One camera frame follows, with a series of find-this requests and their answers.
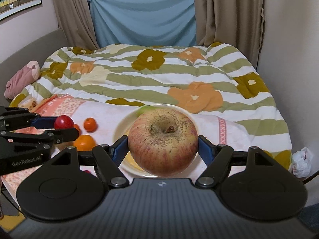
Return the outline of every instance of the white wall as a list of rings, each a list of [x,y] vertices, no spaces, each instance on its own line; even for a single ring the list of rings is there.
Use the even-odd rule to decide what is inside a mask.
[[[58,29],[52,0],[0,21],[0,62],[32,41]]]
[[[257,71],[291,134],[293,152],[307,146],[319,169],[319,0],[265,0],[265,35]],[[319,202],[319,176],[307,184]]]

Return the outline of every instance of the orange flower pattern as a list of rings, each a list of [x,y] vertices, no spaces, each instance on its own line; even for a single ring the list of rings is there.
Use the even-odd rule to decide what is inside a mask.
[[[196,47],[190,47],[190,48],[184,50],[183,52],[179,53],[178,57],[185,58],[185,59],[191,61],[193,64],[195,63],[195,61],[197,59],[206,60],[203,57],[201,50],[199,48],[196,48]]]
[[[186,90],[172,87],[168,95],[178,100],[178,105],[190,113],[211,112],[223,105],[221,93],[204,82],[192,82]]]
[[[93,62],[80,63],[75,62],[70,66],[70,70],[72,73],[80,72],[81,74],[89,73],[93,70],[94,65]]]

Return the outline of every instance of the curtain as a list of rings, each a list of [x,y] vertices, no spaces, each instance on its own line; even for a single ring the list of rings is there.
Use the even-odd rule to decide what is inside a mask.
[[[194,0],[91,0],[98,44],[195,46]]]
[[[53,0],[53,5],[59,27],[70,46],[99,48],[87,0]]]
[[[197,44],[235,46],[256,68],[262,10],[263,0],[195,0]]]

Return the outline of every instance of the blue cloth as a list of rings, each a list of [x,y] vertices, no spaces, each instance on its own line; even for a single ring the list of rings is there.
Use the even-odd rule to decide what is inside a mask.
[[[196,45],[194,0],[91,0],[100,47]]]

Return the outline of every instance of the bed frame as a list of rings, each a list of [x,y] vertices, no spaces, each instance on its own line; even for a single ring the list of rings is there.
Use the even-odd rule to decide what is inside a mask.
[[[39,62],[42,67],[44,61],[56,50],[68,47],[68,42],[61,29],[55,30],[15,52],[12,56],[0,63],[0,105],[8,106],[10,100],[4,97],[7,82],[14,74],[31,60]]]

